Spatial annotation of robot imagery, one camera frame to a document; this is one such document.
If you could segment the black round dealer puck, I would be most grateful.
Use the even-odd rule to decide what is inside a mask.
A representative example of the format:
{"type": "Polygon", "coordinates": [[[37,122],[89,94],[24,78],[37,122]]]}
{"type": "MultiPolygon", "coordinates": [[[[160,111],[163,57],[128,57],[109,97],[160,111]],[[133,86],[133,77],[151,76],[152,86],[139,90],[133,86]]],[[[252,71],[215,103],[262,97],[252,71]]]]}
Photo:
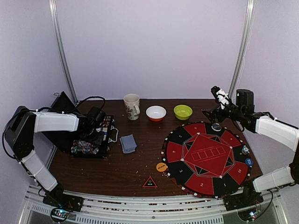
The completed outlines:
{"type": "Polygon", "coordinates": [[[211,125],[211,128],[212,128],[214,131],[216,131],[216,132],[219,132],[219,131],[221,131],[221,129],[222,129],[222,127],[221,127],[221,125],[220,125],[219,123],[213,123],[213,124],[211,125]]]}

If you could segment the poker chip stack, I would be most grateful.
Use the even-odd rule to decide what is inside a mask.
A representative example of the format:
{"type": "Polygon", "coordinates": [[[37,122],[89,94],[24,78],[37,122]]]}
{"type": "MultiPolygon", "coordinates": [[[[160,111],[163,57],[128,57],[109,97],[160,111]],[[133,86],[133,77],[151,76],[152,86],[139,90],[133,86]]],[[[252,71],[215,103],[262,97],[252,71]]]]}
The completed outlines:
{"type": "Polygon", "coordinates": [[[246,146],[243,146],[242,149],[241,149],[241,152],[240,152],[241,155],[245,155],[245,156],[248,156],[250,154],[250,150],[248,147],[246,146]]]}

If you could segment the blue small blind button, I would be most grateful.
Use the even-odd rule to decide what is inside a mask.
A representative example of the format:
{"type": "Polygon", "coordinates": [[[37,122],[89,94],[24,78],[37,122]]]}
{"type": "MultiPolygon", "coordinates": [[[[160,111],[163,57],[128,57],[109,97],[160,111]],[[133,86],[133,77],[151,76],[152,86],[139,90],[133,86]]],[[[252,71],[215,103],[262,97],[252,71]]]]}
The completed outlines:
{"type": "Polygon", "coordinates": [[[253,160],[252,160],[251,158],[247,158],[247,159],[245,160],[245,163],[246,163],[246,165],[249,166],[249,167],[252,167],[252,166],[254,165],[254,162],[253,162],[253,160]]]}

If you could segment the orange big blind button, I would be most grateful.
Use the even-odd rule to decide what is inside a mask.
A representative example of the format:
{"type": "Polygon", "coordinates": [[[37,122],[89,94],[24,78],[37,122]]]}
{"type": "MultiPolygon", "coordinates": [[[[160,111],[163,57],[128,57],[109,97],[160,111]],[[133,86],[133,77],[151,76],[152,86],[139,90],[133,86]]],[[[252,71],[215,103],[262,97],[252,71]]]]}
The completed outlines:
{"type": "Polygon", "coordinates": [[[156,165],[156,170],[157,170],[158,172],[164,172],[164,171],[167,170],[167,165],[166,165],[165,163],[163,163],[163,162],[160,162],[160,163],[158,163],[158,164],[156,165]]]}

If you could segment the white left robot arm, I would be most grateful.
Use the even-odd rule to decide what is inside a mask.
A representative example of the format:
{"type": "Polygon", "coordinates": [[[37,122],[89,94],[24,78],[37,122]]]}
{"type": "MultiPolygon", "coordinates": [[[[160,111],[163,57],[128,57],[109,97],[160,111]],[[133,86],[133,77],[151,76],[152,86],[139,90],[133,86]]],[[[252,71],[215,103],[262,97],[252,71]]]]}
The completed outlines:
{"type": "Polygon", "coordinates": [[[67,111],[44,111],[42,108],[32,110],[19,106],[3,130],[3,141],[13,151],[16,159],[41,184],[42,188],[50,192],[49,200],[57,207],[67,203],[67,196],[60,190],[58,180],[46,168],[44,161],[36,152],[35,136],[39,133],[67,132],[76,133],[77,139],[92,145],[99,145],[103,135],[99,131],[106,113],[95,107],[88,114],[67,111]]]}

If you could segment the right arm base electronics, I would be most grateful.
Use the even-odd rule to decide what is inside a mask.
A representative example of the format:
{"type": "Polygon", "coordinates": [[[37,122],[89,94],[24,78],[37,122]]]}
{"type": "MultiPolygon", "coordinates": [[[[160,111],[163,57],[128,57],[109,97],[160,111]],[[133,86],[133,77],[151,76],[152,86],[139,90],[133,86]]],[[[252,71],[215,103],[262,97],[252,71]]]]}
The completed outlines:
{"type": "Polygon", "coordinates": [[[250,181],[244,184],[242,193],[225,196],[223,200],[227,211],[243,209],[254,205],[254,208],[238,212],[241,220],[254,221],[259,215],[258,207],[261,209],[263,197],[261,193],[255,191],[253,182],[250,181]]]}

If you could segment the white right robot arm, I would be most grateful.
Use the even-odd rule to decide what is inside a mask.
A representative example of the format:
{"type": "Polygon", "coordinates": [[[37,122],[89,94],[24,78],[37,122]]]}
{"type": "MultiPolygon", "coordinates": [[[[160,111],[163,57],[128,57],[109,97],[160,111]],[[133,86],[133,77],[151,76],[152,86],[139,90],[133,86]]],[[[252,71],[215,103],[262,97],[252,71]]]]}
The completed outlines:
{"type": "Polygon", "coordinates": [[[253,180],[253,188],[240,194],[240,203],[251,205],[257,199],[257,192],[299,183],[299,129],[275,118],[270,112],[255,112],[254,93],[238,89],[234,104],[228,94],[218,86],[211,89],[218,107],[203,114],[213,125],[225,119],[239,122],[252,133],[269,137],[290,148],[294,153],[292,163],[253,180]]]}

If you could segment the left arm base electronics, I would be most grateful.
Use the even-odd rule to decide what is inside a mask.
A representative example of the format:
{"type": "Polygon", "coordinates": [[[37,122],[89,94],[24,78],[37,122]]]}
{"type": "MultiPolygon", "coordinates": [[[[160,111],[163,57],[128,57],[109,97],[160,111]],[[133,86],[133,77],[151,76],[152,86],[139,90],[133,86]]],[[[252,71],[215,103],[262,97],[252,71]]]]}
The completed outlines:
{"type": "Polygon", "coordinates": [[[67,194],[63,194],[63,198],[60,202],[49,195],[45,196],[43,199],[44,204],[54,207],[50,210],[50,218],[56,223],[66,221],[74,211],[80,212],[83,202],[84,199],[82,197],[67,194]]]}

